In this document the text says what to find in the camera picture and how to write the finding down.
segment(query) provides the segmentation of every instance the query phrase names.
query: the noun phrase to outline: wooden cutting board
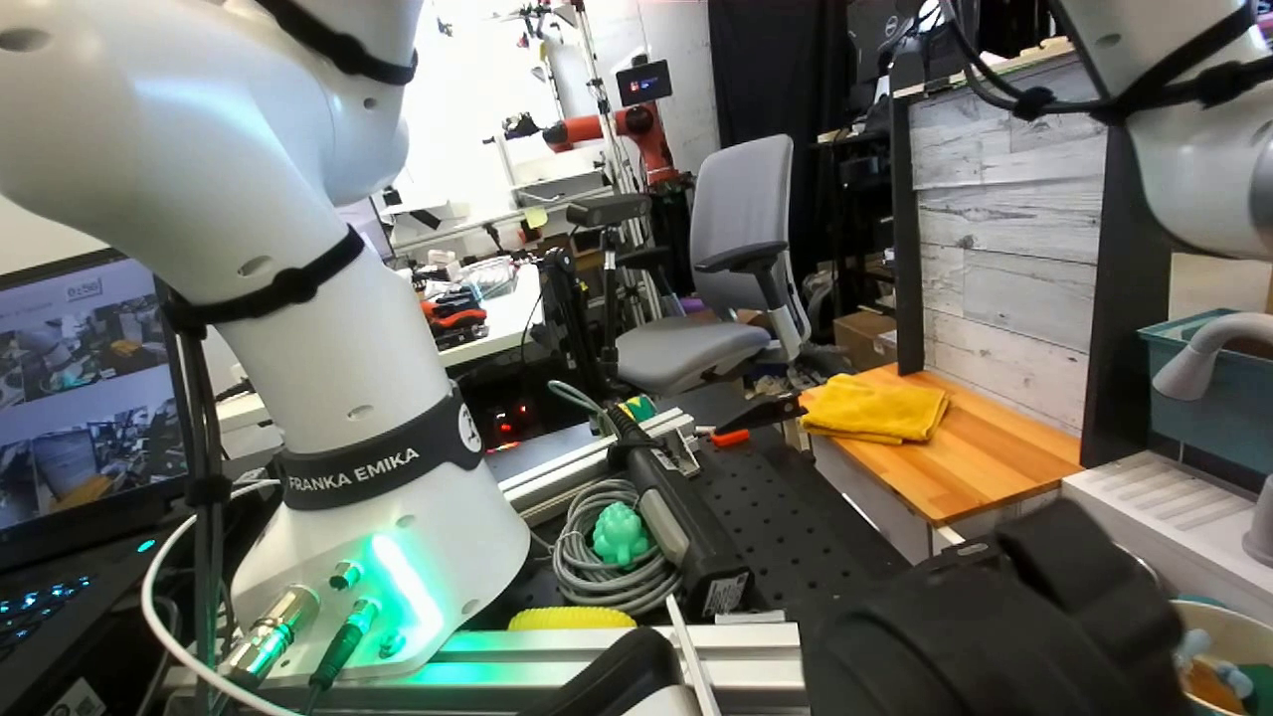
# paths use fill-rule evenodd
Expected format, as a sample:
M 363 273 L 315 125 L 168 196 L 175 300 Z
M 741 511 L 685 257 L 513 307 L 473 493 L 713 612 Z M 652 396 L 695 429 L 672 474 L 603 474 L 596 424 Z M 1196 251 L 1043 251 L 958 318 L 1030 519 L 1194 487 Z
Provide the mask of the wooden cutting board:
M 830 436 L 830 446 L 871 467 L 931 526 L 1055 487 L 1063 475 L 1078 474 L 1078 442 L 1038 417 L 931 372 L 897 379 L 895 364 L 882 364 L 862 379 L 952 388 L 952 408 L 927 446 Z

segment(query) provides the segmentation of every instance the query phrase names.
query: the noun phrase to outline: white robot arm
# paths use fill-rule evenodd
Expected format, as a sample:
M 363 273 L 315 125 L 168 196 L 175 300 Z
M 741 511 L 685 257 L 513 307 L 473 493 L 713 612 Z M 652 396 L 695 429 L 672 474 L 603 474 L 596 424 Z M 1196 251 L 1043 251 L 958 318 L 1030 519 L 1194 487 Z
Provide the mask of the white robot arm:
M 1267 44 L 1248 0 L 1055 0 L 1057 17 L 1114 100 L 1179 48 L 1212 31 L 1181 79 L 1220 64 L 1267 59 Z M 1257 82 L 1228 102 L 1172 102 L 1135 109 L 1149 212 L 1164 230 L 1200 251 L 1257 257 L 1273 251 L 1273 82 Z
M 319 269 L 281 281 L 299 300 L 220 323 L 285 429 L 285 503 L 234 609 L 309 625 L 276 670 L 294 680 L 348 621 L 344 680 L 421 662 L 529 548 L 415 290 L 333 212 L 404 157 L 415 22 L 419 0 L 0 5 L 0 196 L 142 257 L 216 323 Z

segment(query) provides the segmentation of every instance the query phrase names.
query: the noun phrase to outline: computer screen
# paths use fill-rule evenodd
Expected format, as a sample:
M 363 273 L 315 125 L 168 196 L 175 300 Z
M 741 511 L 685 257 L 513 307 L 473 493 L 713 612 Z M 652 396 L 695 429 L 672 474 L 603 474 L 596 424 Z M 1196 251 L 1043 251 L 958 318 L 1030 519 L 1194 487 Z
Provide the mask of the computer screen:
M 28 526 L 188 475 L 168 348 L 154 278 L 134 257 L 0 273 L 0 548 Z

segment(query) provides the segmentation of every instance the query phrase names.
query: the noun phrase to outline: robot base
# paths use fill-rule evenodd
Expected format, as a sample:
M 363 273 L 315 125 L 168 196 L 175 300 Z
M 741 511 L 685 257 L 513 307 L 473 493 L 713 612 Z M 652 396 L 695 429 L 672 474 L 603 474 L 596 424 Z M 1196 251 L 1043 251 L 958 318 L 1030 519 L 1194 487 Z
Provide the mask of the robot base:
M 343 685 L 375 685 L 427 662 L 448 632 L 510 589 L 529 552 L 529 527 L 481 467 L 433 474 L 333 511 L 278 503 L 234 572 L 238 625 L 254 627 L 285 592 L 319 612 L 270 670 L 305 685 L 333 632 L 354 617 L 363 639 Z

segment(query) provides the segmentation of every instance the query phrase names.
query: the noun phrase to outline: green light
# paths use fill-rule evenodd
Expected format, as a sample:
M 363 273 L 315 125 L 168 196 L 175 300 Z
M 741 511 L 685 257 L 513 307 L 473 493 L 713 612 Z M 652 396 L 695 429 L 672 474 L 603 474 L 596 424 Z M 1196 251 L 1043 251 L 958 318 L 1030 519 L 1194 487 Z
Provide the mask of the green light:
M 400 597 L 400 636 L 404 642 L 421 649 L 441 627 L 441 609 L 433 592 L 421 581 L 421 568 L 408 566 L 400 546 L 394 535 L 375 535 L 370 552 L 378 568 L 384 572 L 390 589 Z

